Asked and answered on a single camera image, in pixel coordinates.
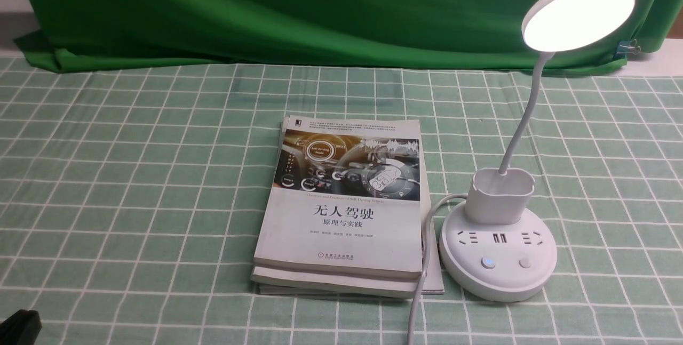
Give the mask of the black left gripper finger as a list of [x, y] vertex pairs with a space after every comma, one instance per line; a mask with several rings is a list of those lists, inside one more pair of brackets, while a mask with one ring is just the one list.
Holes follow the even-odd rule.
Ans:
[[34, 344], [41, 332], [38, 311], [19, 309], [1, 323], [1, 344]]

